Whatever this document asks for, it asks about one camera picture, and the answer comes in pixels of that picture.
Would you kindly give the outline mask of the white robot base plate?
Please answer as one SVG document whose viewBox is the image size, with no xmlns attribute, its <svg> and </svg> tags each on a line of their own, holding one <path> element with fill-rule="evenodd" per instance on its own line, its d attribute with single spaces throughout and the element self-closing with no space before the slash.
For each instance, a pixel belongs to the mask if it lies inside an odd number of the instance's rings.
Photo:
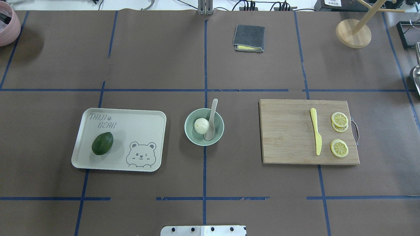
<svg viewBox="0 0 420 236">
<path fill-rule="evenodd" d="M 209 226 L 165 226 L 161 236 L 246 236 L 246 226 L 209 225 Z"/>
</svg>

